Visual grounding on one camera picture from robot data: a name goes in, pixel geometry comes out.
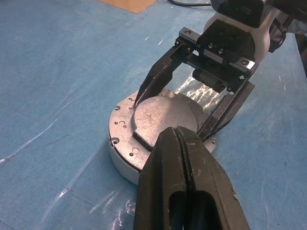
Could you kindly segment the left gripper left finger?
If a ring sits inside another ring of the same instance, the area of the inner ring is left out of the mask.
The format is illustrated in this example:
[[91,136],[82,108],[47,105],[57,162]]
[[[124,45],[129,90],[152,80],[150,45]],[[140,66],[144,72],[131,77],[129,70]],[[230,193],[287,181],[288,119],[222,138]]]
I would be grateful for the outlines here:
[[192,130],[162,131],[141,170],[133,230],[183,230],[187,202],[184,154]]

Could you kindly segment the blue plastic table sheet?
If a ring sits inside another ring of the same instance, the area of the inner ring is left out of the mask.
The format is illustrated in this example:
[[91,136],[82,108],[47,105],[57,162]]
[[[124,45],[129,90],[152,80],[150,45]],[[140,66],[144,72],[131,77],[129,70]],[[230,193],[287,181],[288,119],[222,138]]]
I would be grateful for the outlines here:
[[[0,230],[132,230],[137,187],[108,121],[210,7],[0,0]],[[215,158],[252,230],[307,230],[307,77],[295,36],[261,62]]]

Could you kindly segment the brown cardboard sheet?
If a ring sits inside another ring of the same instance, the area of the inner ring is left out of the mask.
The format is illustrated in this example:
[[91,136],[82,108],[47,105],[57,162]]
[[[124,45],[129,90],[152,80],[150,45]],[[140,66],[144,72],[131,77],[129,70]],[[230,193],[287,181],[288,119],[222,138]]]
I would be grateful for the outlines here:
[[111,6],[132,12],[132,13],[140,13],[146,8],[150,7],[157,0],[99,0],[100,2],[109,4]]

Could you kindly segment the silver motor cover disc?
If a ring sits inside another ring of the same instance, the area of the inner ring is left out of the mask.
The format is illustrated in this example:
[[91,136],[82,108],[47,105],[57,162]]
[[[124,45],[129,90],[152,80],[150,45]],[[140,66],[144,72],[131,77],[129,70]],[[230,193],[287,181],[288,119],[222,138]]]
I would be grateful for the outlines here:
[[197,132],[209,114],[191,98],[171,90],[163,89],[136,106],[137,94],[115,106],[109,119],[109,139],[118,138],[115,149],[120,157],[140,172],[163,130],[182,126]]

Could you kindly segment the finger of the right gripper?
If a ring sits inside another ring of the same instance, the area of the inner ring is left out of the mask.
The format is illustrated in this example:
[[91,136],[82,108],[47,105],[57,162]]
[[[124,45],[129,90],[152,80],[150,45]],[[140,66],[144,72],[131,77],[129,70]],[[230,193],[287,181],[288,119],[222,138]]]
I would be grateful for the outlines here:
[[202,142],[230,123],[254,87],[249,79],[245,79],[236,93],[228,93],[220,100],[198,131]]
[[192,52],[188,45],[178,45],[170,48],[148,72],[141,84],[134,104],[137,106],[144,100],[157,96],[161,90],[172,80],[173,72],[185,62]]

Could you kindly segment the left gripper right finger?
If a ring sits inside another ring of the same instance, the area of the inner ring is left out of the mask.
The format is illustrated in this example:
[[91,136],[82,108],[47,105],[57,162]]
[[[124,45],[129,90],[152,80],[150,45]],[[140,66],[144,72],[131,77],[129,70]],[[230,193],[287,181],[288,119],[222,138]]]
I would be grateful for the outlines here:
[[187,183],[184,230],[250,230],[231,181],[198,135],[178,128]]

